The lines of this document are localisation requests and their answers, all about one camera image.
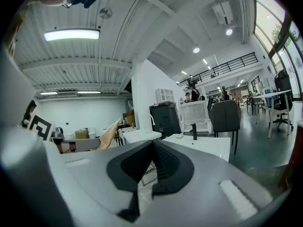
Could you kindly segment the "white rectangular sink basin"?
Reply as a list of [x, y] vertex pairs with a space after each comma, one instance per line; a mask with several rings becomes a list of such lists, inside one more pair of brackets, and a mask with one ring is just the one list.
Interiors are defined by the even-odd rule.
[[178, 138], [176, 134], [173, 134], [164, 140], [215, 155], [229, 162], [230, 138], [197, 137], [197, 140], [193, 140], [193, 136], [184, 135], [182, 138]]

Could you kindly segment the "grey upholstered chair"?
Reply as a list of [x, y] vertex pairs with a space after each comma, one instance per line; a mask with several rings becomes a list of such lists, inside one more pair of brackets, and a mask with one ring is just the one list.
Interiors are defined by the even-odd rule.
[[218, 138], [220, 132], [232, 132], [232, 144], [235, 137], [234, 155], [238, 146], [238, 135], [241, 127], [241, 109], [233, 100], [215, 103], [209, 113], [214, 136]]

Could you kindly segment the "black printer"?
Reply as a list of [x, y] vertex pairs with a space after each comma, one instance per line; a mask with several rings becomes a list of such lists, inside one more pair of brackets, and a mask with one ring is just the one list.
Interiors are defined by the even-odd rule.
[[153, 131], [161, 133], [162, 138], [181, 133], [179, 116], [175, 102], [162, 102], [150, 106], [149, 109], [155, 123], [152, 126], [152, 129]]

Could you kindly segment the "large glass window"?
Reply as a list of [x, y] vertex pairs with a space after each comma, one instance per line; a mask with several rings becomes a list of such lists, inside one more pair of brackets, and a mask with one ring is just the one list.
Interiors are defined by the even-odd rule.
[[275, 0], [255, 0], [254, 34], [273, 64], [274, 74], [285, 70], [294, 100], [303, 101], [303, 32]]

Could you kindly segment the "white ceiling air conditioner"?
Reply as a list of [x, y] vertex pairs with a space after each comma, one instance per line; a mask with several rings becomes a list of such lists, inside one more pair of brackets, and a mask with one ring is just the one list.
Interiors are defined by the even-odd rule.
[[219, 25], [229, 26], [237, 22], [237, 18], [232, 13], [232, 8], [229, 1], [214, 4], [212, 6], [212, 10]]

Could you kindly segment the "black mezzanine railing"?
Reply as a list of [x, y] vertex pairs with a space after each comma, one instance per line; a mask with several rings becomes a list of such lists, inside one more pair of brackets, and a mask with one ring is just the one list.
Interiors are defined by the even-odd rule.
[[209, 79], [216, 78], [216, 77], [226, 74], [228, 72], [232, 72], [237, 69], [247, 67], [247, 66], [255, 64], [257, 62], [258, 62], [258, 59], [256, 57], [255, 52], [251, 52], [249, 54], [238, 57], [234, 60], [231, 60], [231, 61], [228, 61], [221, 65], [218, 65], [214, 68], [211, 68], [211, 69], [205, 70], [201, 73], [198, 73], [186, 80], [183, 80], [183, 81], [177, 83], [177, 85], [180, 88], [187, 88], [187, 87], [189, 87], [190, 83], [205, 82]]

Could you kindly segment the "white desk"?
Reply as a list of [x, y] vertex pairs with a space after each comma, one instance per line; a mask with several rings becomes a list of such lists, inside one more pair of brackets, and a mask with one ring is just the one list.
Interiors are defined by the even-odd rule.
[[251, 97], [253, 101], [256, 103], [256, 124], [258, 123], [258, 102], [263, 99], [266, 101], [267, 106], [261, 106], [262, 109], [265, 109], [269, 113], [269, 131], [267, 138], [271, 137], [271, 132], [274, 126], [274, 123], [278, 123], [277, 130], [279, 131], [279, 126], [281, 123], [287, 124], [287, 135], [289, 135], [290, 131], [294, 129], [290, 120], [290, 111], [292, 109], [292, 100], [291, 100], [292, 91], [278, 91], [272, 92], [269, 94], [259, 94], [258, 96]]

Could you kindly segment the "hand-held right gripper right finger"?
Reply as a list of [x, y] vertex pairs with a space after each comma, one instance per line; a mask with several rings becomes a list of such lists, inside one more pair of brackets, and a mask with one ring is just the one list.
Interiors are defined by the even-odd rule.
[[224, 159], [163, 141], [193, 163], [191, 180], [177, 193], [155, 196], [142, 227], [232, 227], [273, 200], [269, 191]]

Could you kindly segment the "rectangular ceiling light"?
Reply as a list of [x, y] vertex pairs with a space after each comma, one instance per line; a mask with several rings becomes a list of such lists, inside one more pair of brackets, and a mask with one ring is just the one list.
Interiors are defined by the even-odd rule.
[[62, 29], [44, 33], [46, 41], [62, 39], [93, 39], [98, 40], [100, 31], [98, 29]]

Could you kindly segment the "white mesh office chair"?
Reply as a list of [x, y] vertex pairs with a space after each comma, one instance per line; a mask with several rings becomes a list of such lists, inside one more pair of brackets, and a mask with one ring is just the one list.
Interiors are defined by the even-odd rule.
[[205, 132], [209, 135], [212, 133], [212, 123], [207, 106], [207, 100], [183, 103], [179, 106], [184, 132], [190, 132], [192, 124], [195, 124], [197, 132]]

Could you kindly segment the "brown wooden cabinet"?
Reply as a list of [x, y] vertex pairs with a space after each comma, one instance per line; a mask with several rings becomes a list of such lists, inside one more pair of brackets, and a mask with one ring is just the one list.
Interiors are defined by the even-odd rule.
[[303, 172], [303, 118], [297, 122], [297, 131], [294, 142], [293, 151], [289, 162], [282, 174], [282, 177], [278, 183], [284, 191], [289, 188], [288, 178], [293, 173], [293, 177], [296, 178]]

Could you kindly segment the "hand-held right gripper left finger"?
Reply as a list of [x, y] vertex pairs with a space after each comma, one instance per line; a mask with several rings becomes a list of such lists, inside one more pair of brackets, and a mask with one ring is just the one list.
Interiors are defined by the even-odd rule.
[[138, 152], [152, 141], [115, 147], [101, 151], [60, 154], [49, 143], [46, 155], [52, 179], [67, 211], [62, 227], [155, 227], [155, 211], [139, 211], [137, 190], [120, 190], [113, 180], [128, 185], [129, 176], [115, 169], [113, 159], [124, 153]]

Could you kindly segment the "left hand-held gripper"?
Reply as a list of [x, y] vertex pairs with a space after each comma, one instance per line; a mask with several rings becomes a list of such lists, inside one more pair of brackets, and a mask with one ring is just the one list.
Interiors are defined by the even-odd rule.
[[54, 123], [48, 122], [36, 114], [31, 116], [28, 129], [36, 133], [40, 139], [56, 144], [60, 154], [63, 153], [62, 146], [67, 146], [71, 152], [84, 152], [96, 149], [100, 145], [99, 138], [65, 140], [61, 127], [56, 127]]

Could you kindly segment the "round metal ceiling fixture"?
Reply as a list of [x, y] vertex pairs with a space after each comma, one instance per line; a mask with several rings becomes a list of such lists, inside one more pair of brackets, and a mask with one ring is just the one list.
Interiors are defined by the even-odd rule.
[[111, 18], [113, 15], [113, 12], [110, 8], [102, 8], [100, 11], [99, 11], [99, 16], [102, 18], [102, 19], [109, 19]]

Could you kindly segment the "white laundry sink basin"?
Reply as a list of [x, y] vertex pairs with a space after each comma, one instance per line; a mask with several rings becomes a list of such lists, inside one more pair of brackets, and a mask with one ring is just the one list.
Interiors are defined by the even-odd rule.
[[126, 144], [131, 144], [142, 140], [160, 139], [161, 136], [162, 134], [160, 132], [148, 132], [146, 130], [135, 130], [123, 133]]

